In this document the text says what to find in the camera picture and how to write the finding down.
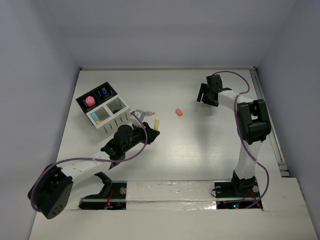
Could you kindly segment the yellow marker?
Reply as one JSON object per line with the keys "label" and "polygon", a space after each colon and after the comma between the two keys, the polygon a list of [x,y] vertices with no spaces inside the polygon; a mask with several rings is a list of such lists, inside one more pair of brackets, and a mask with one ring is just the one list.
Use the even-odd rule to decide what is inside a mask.
{"label": "yellow marker", "polygon": [[154,120],[154,130],[158,131],[159,130],[159,125],[160,125],[160,116],[157,115],[155,117],[155,120]]}

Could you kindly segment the light blue marker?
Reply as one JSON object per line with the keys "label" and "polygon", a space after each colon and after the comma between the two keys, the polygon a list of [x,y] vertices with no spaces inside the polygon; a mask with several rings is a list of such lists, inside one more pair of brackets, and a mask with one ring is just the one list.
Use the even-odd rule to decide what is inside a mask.
{"label": "light blue marker", "polygon": [[99,117],[98,117],[98,115],[96,114],[96,113],[92,113],[91,114],[91,117],[92,117],[92,119],[95,121],[95,122],[98,122],[100,119],[99,119]]}

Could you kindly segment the black highlighter blue cap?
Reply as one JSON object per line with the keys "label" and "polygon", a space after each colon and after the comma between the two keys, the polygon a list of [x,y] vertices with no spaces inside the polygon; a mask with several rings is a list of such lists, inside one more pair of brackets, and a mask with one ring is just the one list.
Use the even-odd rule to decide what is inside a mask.
{"label": "black highlighter blue cap", "polygon": [[109,93],[108,93],[108,91],[107,91],[107,89],[106,89],[105,87],[103,87],[103,88],[101,89],[101,91],[102,91],[102,96],[103,96],[104,98],[107,98],[107,97],[109,96]]}

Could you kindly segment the pink-capped marker tube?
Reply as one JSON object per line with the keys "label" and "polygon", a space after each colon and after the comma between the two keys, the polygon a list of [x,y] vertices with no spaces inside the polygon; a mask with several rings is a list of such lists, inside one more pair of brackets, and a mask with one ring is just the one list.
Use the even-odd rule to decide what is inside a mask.
{"label": "pink-capped marker tube", "polygon": [[90,108],[96,104],[96,100],[93,96],[89,95],[85,98],[85,104],[88,108]]}

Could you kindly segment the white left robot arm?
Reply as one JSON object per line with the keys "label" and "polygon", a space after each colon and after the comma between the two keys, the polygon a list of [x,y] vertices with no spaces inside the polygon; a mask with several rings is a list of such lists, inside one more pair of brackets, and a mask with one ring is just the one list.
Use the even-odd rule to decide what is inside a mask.
{"label": "white left robot arm", "polygon": [[141,127],[121,125],[113,138],[92,157],[79,157],[61,160],[48,165],[27,197],[32,208],[42,213],[48,220],[57,217],[67,206],[72,188],[82,181],[95,176],[100,180],[93,186],[95,194],[82,197],[79,208],[82,210],[121,210],[126,207],[126,195],[121,188],[123,182],[114,183],[102,170],[104,163],[114,168],[129,158],[126,153],[138,144],[144,147],[153,143],[160,131],[151,128],[147,122]]}

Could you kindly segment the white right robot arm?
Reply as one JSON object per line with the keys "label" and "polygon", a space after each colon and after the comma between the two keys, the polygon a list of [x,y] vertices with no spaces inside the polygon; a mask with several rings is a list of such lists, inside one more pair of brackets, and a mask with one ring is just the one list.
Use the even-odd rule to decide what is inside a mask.
{"label": "white right robot arm", "polygon": [[249,82],[240,74],[229,71],[246,84],[245,91],[236,93],[229,87],[223,87],[221,73],[218,71],[206,77],[206,83],[200,85],[196,101],[213,107],[224,106],[234,113],[241,142],[238,162],[231,180],[216,183],[214,190],[218,198],[241,198],[256,185],[255,168],[259,151],[272,126],[266,102],[245,97],[250,91]]}

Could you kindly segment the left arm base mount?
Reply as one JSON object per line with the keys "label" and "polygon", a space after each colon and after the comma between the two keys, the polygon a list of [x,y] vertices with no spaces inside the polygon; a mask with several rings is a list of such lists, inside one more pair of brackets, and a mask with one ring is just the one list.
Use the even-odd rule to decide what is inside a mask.
{"label": "left arm base mount", "polygon": [[79,201],[81,210],[125,210],[127,208],[127,182],[112,181],[105,173],[95,174],[103,187],[97,194],[87,195]]}

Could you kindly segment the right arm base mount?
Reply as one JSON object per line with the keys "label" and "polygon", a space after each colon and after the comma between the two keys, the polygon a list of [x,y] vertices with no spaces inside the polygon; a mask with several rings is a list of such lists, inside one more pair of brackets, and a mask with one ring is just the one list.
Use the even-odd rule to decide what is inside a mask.
{"label": "right arm base mount", "polygon": [[262,209],[256,177],[240,179],[235,171],[230,181],[218,181],[210,192],[218,210]]}

